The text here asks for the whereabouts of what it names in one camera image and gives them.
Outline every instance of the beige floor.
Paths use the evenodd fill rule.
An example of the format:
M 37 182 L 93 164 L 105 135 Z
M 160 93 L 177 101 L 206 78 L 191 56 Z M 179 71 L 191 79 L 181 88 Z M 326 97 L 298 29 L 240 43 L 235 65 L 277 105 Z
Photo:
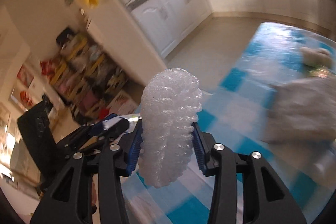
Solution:
M 258 26 L 270 20 L 216 17 L 183 40 L 167 57 L 168 68 L 183 68 L 213 92 L 246 48 Z

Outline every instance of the bubble wrap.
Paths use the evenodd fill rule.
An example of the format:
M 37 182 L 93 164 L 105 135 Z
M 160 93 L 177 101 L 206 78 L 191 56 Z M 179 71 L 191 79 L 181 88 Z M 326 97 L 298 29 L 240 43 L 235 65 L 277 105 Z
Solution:
M 192 122 L 202 110 L 198 79 L 183 69 L 157 74 L 142 94 L 142 152 L 139 173 L 160 188 L 180 177 L 190 161 Z

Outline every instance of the white plastic bag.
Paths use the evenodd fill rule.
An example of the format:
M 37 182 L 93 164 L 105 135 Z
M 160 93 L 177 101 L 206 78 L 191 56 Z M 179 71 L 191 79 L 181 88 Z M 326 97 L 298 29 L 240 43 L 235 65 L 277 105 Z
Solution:
M 275 86 L 264 142 L 334 140 L 336 138 L 336 76 L 312 77 Z

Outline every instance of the cabinet handle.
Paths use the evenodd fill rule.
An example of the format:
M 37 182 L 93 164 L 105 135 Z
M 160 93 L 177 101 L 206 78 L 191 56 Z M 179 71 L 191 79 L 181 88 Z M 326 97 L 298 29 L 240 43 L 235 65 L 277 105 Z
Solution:
M 167 20 L 167 19 L 168 19 L 168 13 L 167 13 L 166 9 L 164 9 L 164 8 L 160 8 L 160 14 L 161 14 L 161 17 L 162 17 L 164 20 Z

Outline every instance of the wall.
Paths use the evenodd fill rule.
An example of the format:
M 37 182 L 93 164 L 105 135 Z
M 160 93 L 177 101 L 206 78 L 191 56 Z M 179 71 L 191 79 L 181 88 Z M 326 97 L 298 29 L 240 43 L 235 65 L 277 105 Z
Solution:
M 20 35 L 40 59 L 57 51 L 58 34 L 68 25 L 77 30 L 80 21 L 62 0 L 0 0 Z
M 129 11 L 119 0 L 100 0 L 96 8 L 89 8 L 83 0 L 75 0 L 91 18 L 93 38 L 112 59 L 141 85 L 166 68 Z
M 8 99 L 16 81 L 16 75 L 30 53 L 29 46 L 14 26 L 6 7 L 0 6 L 0 101 L 17 119 L 21 112 Z

